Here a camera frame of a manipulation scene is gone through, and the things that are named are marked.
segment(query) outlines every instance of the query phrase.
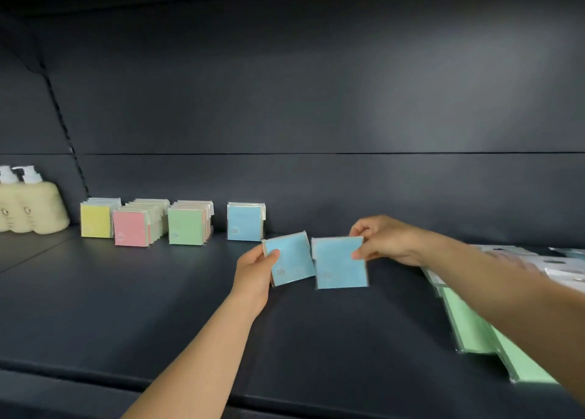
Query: pump dispenser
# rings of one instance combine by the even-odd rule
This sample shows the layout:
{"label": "pump dispenser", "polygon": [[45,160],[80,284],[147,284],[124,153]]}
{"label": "pump dispenser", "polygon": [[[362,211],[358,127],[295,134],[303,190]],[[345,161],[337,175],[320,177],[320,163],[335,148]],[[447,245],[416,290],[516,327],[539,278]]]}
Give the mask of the pump dispenser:
{"label": "pump dispenser", "polygon": [[20,194],[25,184],[18,180],[10,166],[0,166],[0,231],[27,233],[32,231]]}
{"label": "pump dispenser", "polygon": [[67,228],[69,217],[57,186],[43,181],[34,166],[15,166],[12,169],[24,172],[22,178],[25,184],[19,197],[33,231],[51,234]]}

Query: light blue card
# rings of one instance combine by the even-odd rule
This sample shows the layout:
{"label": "light blue card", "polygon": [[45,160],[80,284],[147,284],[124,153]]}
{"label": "light blue card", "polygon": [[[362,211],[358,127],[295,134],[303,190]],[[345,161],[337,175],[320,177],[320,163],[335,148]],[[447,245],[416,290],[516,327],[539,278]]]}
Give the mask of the light blue card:
{"label": "light blue card", "polygon": [[263,237],[262,209],[228,205],[228,240],[259,242]]}
{"label": "light blue card", "polygon": [[270,254],[274,249],[280,250],[280,257],[272,267],[275,287],[317,274],[306,232],[263,240],[262,243],[265,254]]}
{"label": "light blue card", "polygon": [[352,259],[352,253],[362,243],[362,237],[311,239],[318,290],[369,285],[366,261]]}

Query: bottle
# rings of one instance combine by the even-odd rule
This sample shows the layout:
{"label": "bottle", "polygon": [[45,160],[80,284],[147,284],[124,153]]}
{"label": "bottle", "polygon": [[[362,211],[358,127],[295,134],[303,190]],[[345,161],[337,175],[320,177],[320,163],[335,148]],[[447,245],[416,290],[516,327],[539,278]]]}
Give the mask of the bottle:
{"label": "bottle", "polygon": [[25,184],[18,180],[18,176],[12,172],[10,166],[0,166],[0,230],[8,226],[15,233],[27,233],[33,231],[23,205],[20,203],[20,194]]}
{"label": "bottle", "polygon": [[22,178],[25,184],[19,198],[33,231],[37,234],[51,234],[67,228],[69,217],[57,186],[44,182],[34,166],[15,166],[12,169],[24,172]]}

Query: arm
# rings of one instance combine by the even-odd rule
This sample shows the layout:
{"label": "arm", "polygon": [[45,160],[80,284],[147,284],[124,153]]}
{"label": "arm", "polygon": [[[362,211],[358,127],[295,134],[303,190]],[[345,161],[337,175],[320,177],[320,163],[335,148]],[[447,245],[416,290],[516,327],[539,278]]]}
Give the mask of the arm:
{"label": "arm", "polygon": [[221,417],[277,259],[278,251],[264,257],[262,245],[240,257],[230,295],[122,419]]}
{"label": "arm", "polygon": [[428,266],[480,316],[585,403],[585,294],[478,249],[387,216],[361,219],[355,259]]}

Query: white pump cap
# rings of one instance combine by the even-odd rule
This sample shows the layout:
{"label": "white pump cap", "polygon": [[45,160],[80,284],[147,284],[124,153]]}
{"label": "white pump cap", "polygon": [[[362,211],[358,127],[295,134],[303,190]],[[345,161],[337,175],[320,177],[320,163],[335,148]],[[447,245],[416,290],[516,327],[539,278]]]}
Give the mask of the white pump cap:
{"label": "white pump cap", "polygon": [[25,183],[40,183],[43,181],[41,175],[34,170],[34,166],[15,166],[12,168],[13,170],[22,170],[24,175],[22,179]]}
{"label": "white pump cap", "polygon": [[8,185],[17,182],[19,182],[18,176],[14,172],[12,172],[10,166],[8,165],[0,166],[0,183]]}

